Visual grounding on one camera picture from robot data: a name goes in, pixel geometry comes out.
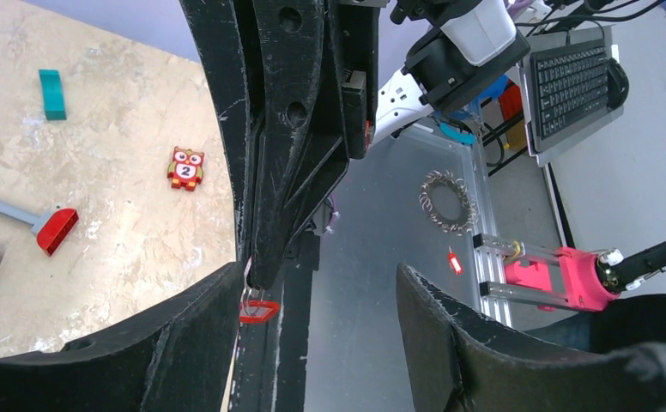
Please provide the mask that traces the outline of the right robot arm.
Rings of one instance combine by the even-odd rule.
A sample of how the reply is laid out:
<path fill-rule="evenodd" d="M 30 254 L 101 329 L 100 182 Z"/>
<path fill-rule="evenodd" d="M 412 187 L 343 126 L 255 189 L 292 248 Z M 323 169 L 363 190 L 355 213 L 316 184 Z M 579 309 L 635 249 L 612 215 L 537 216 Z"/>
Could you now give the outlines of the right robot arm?
<path fill-rule="evenodd" d="M 236 256 L 271 288 L 378 139 L 456 111 L 530 49 L 501 1 L 183 1 L 233 190 Z"/>

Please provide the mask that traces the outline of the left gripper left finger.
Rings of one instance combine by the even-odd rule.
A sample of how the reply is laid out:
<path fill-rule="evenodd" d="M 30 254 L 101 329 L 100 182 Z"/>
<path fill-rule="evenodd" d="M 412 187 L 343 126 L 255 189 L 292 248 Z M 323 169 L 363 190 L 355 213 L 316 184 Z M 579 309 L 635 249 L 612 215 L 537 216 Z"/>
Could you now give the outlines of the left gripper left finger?
<path fill-rule="evenodd" d="M 0 411 L 217 411 L 239 327 L 240 263 L 54 353 L 0 359 Z"/>

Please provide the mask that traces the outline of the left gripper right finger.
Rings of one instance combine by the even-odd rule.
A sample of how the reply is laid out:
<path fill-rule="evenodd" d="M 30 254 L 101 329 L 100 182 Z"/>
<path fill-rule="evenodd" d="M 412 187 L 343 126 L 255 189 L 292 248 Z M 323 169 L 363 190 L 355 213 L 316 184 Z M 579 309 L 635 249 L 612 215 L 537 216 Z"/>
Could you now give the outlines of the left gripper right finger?
<path fill-rule="evenodd" d="M 398 318 L 418 411 L 666 411 L 666 294 L 514 330 L 397 267 Z"/>

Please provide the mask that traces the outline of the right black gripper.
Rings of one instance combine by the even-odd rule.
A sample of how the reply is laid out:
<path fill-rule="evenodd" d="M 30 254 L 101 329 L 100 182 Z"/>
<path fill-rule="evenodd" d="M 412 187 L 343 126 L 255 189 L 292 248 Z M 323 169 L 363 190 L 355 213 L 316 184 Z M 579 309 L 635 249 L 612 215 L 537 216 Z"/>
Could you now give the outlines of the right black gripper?
<path fill-rule="evenodd" d="M 239 261 L 251 256 L 265 86 L 248 282 L 269 289 L 289 244 L 330 192 L 332 182 L 321 171 L 342 145 L 343 114 L 348 157 L 364 158 L 372 144 L 379 9 L 354 1 L 256 1 L 253 7 L 252 1 L 187 0 L 180 5 L 221 132 Z"/>

